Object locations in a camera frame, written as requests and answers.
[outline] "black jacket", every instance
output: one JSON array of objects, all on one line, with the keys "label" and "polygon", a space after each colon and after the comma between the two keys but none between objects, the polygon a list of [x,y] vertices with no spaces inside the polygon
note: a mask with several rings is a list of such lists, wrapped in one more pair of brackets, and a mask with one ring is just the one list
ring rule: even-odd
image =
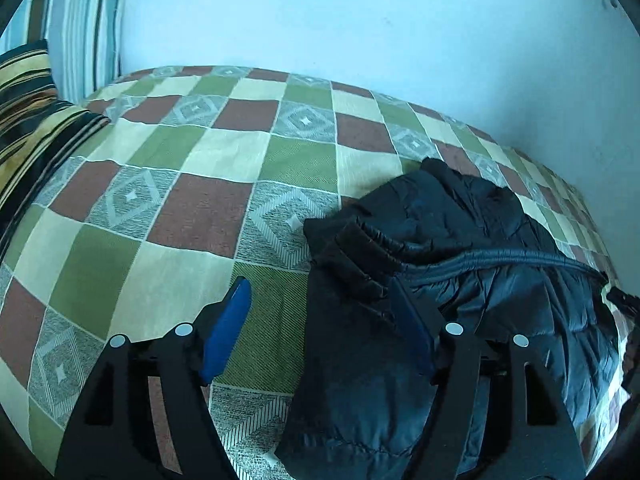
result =
[{"label": "black jacket", "polygon": [[[394,327],[391,276],[488,340],[527,336],[575,427],[607,395],[620,357],[606,279],[560,253],[510,190],[427,159],[304,231],[305,369],[276,450],[294,478],[400,479],[408,465],[436,386]],[[488,397],[481,378],[459,472],[478,462]]]}]

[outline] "checkered bedspread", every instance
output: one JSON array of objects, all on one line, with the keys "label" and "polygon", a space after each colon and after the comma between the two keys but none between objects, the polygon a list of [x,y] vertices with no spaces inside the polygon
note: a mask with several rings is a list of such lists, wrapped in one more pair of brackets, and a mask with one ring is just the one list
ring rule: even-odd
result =
[{"label": "checkered bedspread", "polygon": [[[136,72],[87,106],[112,124],[47,184],[0,266],[0,402],[50,469],[105,340],[161,336],[242,274],[254,306],[210,411],[240,478],[288,478],[273,449],[303,367],[302,222],[427,156],[509,187],[563,253],[616,282],[576,189],[422,106],[236,66]],[[613,310],[623,348],[627,326]],[[617,428],[621,380],[577,430],[589,464]],[[177,468],[161,393],[152,397],[164,463]]]}]

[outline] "white bolt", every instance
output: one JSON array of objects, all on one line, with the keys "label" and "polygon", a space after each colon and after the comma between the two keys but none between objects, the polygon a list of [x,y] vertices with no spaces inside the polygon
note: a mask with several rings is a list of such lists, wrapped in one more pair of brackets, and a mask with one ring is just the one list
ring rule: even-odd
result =
[{"label": "white bolt", "polygon": [[529,346],[529,339],[527,338],[527,336],[522,334],[516,334],[515,336],[513,336],[513,342],[521,348],[526,348],[527,346]]},{"label": "white bolt", "polygon": [[462,328],[462,325],[458,323],[447,323],[444,327],[444,330],[449,332],[451,335],[461,335],[465,331]]},{"label": "white bolt", "polygon": [[109,345],[113,348],[120,348],[127,340],[122,334],[118,334],[109,339]]},{"label": "white bolt", "polygon": [[193,332],[193,326],[190,323],[182,323],[175,327],[175,335],[185,336]]}]

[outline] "wall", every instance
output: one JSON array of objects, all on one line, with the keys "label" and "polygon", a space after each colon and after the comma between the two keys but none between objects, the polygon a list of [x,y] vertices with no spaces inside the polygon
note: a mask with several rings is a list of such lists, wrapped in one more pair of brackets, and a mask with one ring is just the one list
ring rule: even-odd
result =
[{"label": "wall", "polygon": [[605,0],[128,0],[127,72],[243,64],[449,114],[585,195],[640,294],[640,38]]}]

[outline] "pillow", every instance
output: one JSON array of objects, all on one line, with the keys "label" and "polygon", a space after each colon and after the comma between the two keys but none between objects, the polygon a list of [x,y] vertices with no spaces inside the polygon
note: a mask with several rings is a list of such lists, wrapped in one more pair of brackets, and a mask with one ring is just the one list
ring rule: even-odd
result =
[{"label": "pillow", "polygon": [[124,0],[23,0],[0,36],[0,54],[48,40],[60,97],[80,104],[120,76],[123,7]]},{"label": "pillow", "polygon": [[0,258],[51,175],[108,118],[58,99],[47,41],[0,56]]}]

